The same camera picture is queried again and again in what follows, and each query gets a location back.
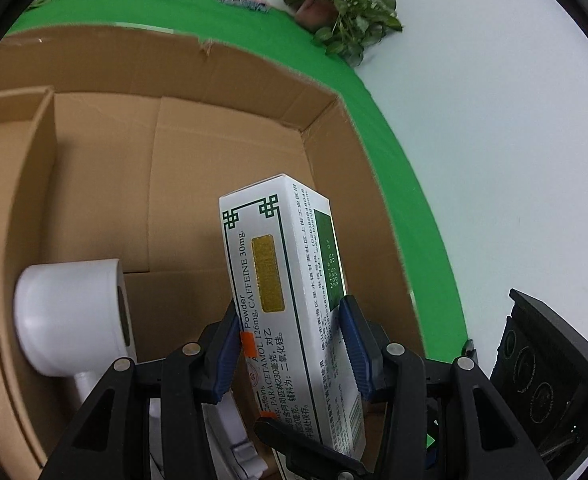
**tape roll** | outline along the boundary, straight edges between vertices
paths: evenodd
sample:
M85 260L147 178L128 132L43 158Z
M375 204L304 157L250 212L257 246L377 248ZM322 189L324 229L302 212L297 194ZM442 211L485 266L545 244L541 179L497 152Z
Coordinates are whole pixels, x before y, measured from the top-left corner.
M118 260L31 266L14 294L14 323L28 361L51 377L97 372L136 360Z

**cardboard divider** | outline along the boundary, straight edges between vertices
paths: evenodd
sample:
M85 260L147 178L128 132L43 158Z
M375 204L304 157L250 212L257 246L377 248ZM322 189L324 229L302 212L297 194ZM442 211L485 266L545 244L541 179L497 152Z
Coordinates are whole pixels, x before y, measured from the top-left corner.
M49 185L53 147L34 156L40 173L26 166L32 190L19 197L32 196L31 209L21 200L0 205L0 219L28 219L23 227L10 222L5 238L0 233L8 247L0 261L14 262L0 267L6 304L31 263L120 258L139 358L162 358L197 339L229 304L219 196L286 173L330 200L347 289L367 316L423 352L384 198L333 92L248 52L190 36L75 26L5 38L0 90L22 95L28 91L12 89L43 84L56 90L55 106L48 94L42 116L52 136L55 108L56 164ZM31 131L33 121L1 122L0 129ZM22 182L16 171L0 177L5 192ZM23 247L19 234L29 240L23 253L10 249ZM60 436L65 406L56 384L22 360L7 336L12 330L3 314L8 390L40 463ZM234 395L251 428L257 410L246 375L239 367ZM365 455L372 456L379 428L367 428L375 432L367 435ZM268 476L276 471L272 455L255 443L271 466ZM34 480L30 471L16 478Z
M34 478L66 423L53 380L23 357L12 312L20 273L39 261L56 152L53 105L51 88L0 92L0 463L19 480Z

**green tablecloth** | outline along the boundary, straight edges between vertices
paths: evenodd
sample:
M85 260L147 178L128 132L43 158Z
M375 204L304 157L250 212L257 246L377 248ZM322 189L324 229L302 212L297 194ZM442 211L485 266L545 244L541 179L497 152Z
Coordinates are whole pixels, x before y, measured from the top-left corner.
M456 282L410 163L356 73L341 60L325 56L286 13L251 12L215 0L51 0L24 13L10 33L60 23L145 25L223 41L282 63L341 94L385 197L426 354L444 361L459 355L467 336Z

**metal screw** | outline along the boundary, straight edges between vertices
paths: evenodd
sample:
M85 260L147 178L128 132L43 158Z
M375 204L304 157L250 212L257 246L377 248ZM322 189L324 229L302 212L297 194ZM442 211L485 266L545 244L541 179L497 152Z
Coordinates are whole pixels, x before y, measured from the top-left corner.
M198 343L187 343L183 347L183 353L185 355L196 355L200 352L200 345Z
M387 352L391 355L403 355L405 353L405 347L400 343L389 343L387 345Z
M463 370L471 370L474 368L474 361L469 359L469 357L461 357L458 361L458 366L461 367Z
M119 359L114 363L114 369L117 372L124 372L125 370L129 370L132 364L130 363L129 359L125 359L125 357Z

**cardboard box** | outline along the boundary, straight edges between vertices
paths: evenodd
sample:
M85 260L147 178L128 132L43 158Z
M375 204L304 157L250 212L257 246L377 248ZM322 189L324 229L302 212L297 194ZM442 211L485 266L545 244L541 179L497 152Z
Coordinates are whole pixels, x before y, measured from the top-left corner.
M55 94L29 89L45 86ZM0 132L16 133L11 150L0 134L0 463L15 480L35 480L71 416L60 381L17 350L20 272L120 258L139 356L164 357L229 303L218 198L275 174L330 200L350 293L392 339L423 352L384 198L327 88L192 36L73 26L6 37L0 92ZM251 428L258 410L247 373L237 375ZM367 447L378 437L367 433Z
M346 287L328 200L279 175L219 204L261 415L359 460L363 410L336 310ZM276 456L285 476L298 478Z

